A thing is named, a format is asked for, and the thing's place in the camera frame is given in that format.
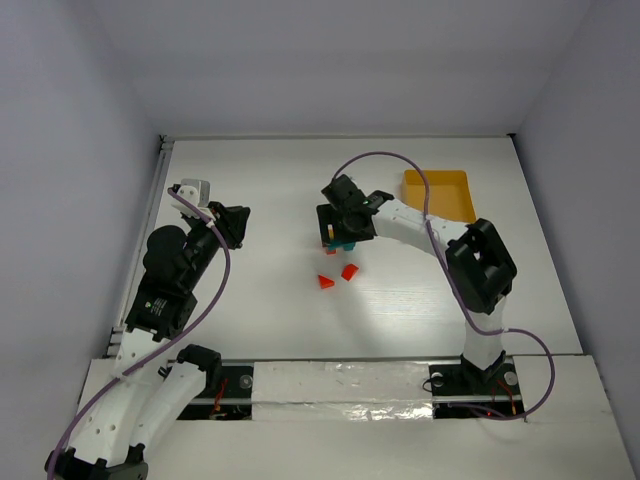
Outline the red wedge block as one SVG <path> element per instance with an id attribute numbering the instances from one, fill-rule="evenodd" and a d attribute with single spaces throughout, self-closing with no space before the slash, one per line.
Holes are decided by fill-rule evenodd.
<path id="1" fill-rule="evenodd" d="M 351 281 L 354 279 L 354 277 L 358 272 L 359 272 L 359 267 L 353 263 L 349 263 L 343 268 L 341 272 L 341 277 L 346 281 Z"/>

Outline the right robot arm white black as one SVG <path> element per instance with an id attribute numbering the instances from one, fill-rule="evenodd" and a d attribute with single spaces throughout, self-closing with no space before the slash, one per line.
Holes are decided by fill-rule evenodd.
<path id="1" fill-rule="evenodd" d="M 466 321 L 462 367 L 479 382 L 492 378 L 506 356 L 503 311 L 517 275 L 495 226 L 485 219 L 464 223 L 426 214 L 380 190 L 366 195 L 346 175 L 321 193 L 327 202 L 316 212 L 325 248 L 380 237 L 436 258 Z"/>

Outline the teal arch block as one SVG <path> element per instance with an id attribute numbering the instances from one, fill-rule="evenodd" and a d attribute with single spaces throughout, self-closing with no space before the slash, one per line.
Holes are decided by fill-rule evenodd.
<path id="1" fill-rule="evenodd" d="M 345 252 L 349 252 L 355 248 L 355 245 L 356 245 L 355 242 L 332 241 L 327 246 L 325 246 L 325 249 L 328 252 L 334 252 L 337 250 L 344 250 Z"/>

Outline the yellow plastic tray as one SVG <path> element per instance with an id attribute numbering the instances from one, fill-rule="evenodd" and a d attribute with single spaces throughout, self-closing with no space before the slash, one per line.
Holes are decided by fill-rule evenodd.
<path id="1" fill-rule="evenodd" d="M 429 183 L 429 213 L 447 220 L 474 223 L 477 220 L 467 174 L 462 170 L 424 170 Z M 420 174 L 406 170 L 401 184 L 401 201 L 423 210 L 426 190 Z"/>

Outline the aluminium rail left edge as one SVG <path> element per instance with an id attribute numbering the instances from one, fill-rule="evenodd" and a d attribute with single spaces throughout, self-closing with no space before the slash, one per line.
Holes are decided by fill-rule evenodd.
<path id="1" fill-rule="evenodd" d="M 126 275 L 120 306 L 118 308 L 115 323 L 109 332 L 107 344 L 102 355 L 103 358 L 110 358 L 116 354 L 116 345 L 119 343 L 121 334 L 124 330 L 124 322 L 126 320 L 129 302 L 131 296 L 136 292 L 138 285 L 136 275 L 143 255 L 143 247 L 157 216 L 160 202 L 159 197 L 161 196 L 160 190 L 162 189 L 166 179 L 168 163 L 171 159 L 174 144 L 175 140 L 170 136 L 160 136 L 158 156 L 153 178 L 151 180 L 150 191 L 147 196 L 138 237 L 134 245 L 131 262 Z"/>

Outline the white foam base board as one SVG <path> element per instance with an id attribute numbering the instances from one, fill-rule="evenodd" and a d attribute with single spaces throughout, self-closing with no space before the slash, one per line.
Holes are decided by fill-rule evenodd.
<path id="1" fill-rule="evenodd" d="M 634 472 L 589 356 L 559 356 L 548 401 L 526 420 L 353 421 L 278 405 L 254 420 L 178 421 L 153 479 L 630 479 Z"/>

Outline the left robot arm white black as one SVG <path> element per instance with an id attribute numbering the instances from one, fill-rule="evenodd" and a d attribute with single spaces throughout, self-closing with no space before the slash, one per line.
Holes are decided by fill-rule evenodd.
<path id="1" fill-rule="evenodd" d="M 241 247 L 250 210 L 210 202 L 188 231 L 154 230 L 107 383 L 79 410 L 45 464 L 50 479 L 144 479 L 148 458 L 187 405 L 223 389 L 218 352 L 180 341 L 199 324 L 195 287 L 218 252 Z"/>

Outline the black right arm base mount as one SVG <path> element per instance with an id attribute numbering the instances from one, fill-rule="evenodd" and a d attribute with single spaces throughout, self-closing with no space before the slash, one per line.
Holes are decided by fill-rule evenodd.
<path id="1" fill-rule="evenodd" d="M 488 379 L 476 375 L 461 364 L 429 366 L 431 391 L 436 397 L 518 396 L 520 387 L 515 365 L 506 363 Z"/>

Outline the red triangle block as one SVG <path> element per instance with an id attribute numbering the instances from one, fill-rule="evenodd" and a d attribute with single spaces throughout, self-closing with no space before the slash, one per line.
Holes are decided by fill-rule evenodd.
<path id="1" fill-rule="evenodd" d="M 318 282 L 321 289 L 328 289 L 335 285 L 335 281 L 324 275 L 318 275 Z"/>

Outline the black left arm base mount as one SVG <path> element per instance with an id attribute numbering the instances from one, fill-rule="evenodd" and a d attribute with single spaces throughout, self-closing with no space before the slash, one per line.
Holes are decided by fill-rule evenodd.
<path id="1" fill-rule="evenodd" d="M 222 392 L 223 400 L 251 399 L 254 383 L 253 377 L 253 364 L 225 363 L 222 365 L 217 384 L 209 390 L 208 396 L 214 398 Z"/>

